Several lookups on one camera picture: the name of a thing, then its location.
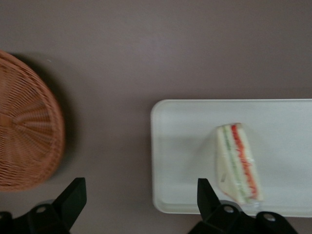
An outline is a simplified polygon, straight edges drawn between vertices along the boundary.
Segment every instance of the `metal screw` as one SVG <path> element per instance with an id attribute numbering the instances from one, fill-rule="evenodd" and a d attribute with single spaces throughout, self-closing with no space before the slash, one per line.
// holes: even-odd
<path id="1" fill-rule="evenodd" d="M 275 221 L 275 217 L 274 217 L 272 214 L 266 213 L 266 214 L 264 214 L 263 216 L 264 216 L 265 219 L 268 220 L 268 221 L 271 221 L 271 222 L 274 222 L 274 221 Z"/>
<path id="2" fill-rule="evenodd" d="M 39 207 L 37 210 L 36 210 L 36 213 L 42 213 L 46 210 L 46 208 L 44 206 L 41 206 Z"/>
<path id="3" fill-rule="evenodd" d="M 234 209 L 233 209 L 231 206 L 225 206 L 225 207 L 224 207 L 224 210 L 225 210 L 227 213 L 234 213 Z"/>

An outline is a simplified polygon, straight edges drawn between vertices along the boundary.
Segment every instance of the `woven basket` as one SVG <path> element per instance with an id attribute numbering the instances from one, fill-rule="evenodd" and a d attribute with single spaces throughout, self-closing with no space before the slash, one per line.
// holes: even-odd
<path id="1" fill-rule="evenodd" d="M 0 191 L 48 179 L 65 144 L 64 121 L 51 91 L 26 64 L 0 50 Z"/>

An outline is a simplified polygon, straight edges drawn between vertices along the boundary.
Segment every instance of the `white plastic tray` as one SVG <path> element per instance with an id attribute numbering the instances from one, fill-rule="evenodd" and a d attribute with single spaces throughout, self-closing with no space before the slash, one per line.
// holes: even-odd
<path id="1" fill-rule="evenodd" d="M 259 211 L 312 217 L 312 99 L 164 100 L 152 110 L 153 201 L 165 213 L 198 214 L 197 179 L 215 181 L 215 128 L 242 122 L 261 179 Z"/>

